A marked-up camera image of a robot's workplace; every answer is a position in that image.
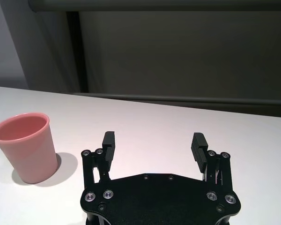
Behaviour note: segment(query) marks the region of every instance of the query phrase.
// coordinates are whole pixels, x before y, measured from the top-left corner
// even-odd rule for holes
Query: gray wall
[[[95,92],[281,99],[281,12],[83,12]]]
[[[0,6],[0,86],[28,88],[6,20]]]
[[[66,13],[34,13],[27,0],[0,0],[0,86],[80,90]]]

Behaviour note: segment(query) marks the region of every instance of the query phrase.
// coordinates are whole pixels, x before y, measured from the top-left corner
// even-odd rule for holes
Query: plastic cup
[[[32,112],[0,123],[0,148],[25,183],[42,182],[57,170],[49,121]]]

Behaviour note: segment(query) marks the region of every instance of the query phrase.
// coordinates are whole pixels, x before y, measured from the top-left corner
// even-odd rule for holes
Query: white table
[[[0,150],[0,225],[85,225],[80,153],[101,147],[105,131],[116,136],[112,179],[173,173],[199,180],[190,145],[202,132],[209,149],[231,154],[242,209],[230,224],[281,225],[281,118],[0,88],[0,121],[26,112],[49,115],[62,163],[48,180],[26,185]]]

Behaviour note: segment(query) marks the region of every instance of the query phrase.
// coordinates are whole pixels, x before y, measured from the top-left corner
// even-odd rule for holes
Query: screw
[[[222,205],[217,205],[215,208],[218,212],[224,212],[224,207]]]
[[[103,197],[106,198],[106,199],[112,198],[113,197],[113,191],[111,191],[111,190],[104,191]]]
[[[216,194],[214,192],[208,192],[207,193],[207,198],[211,201],[217,200]]]
[[[103,149],[97,149],[97,150],[96,150],[96,153],[97,153],[97,154],[102,154],[102,153],[103,153]]]
[[[105,203],[100,203],[98,205],[98,209],[101,210],[101,211],[103,211],[105,208],[106,208]]]
[[[89,150],[84,150],[84,151],[82,152],[82,154],[83,154],[84,156],[87,156],[87,155],[89,154]]]
[[[226,202],[228,202],[230,204],[235,204],[236,203],[236,199],[232,195],[226,195],[225,196],[225,200],[226,200]]]
[[[208,154],[209,154],[210,156],[215,156],[215,152],[212,151],[212,150],[208,151]]]
[[[222,156],[223,156],[224,158],[229,158],[229,154],[228,154],[227,152],[223,152],[223,153],[222,153]]]
[[[91,202],[95,199],[96,195],[95,193],[93,192],[88,192],[85,197],[84,197],[84,200],[87,201],[87,202]]]

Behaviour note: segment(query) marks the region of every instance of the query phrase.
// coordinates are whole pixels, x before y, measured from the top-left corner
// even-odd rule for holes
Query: white wall
[[[66,13],[0,0],[0,86],[79,92]]]
[[[28,88],[10,32],[0,6],[0,86]]]

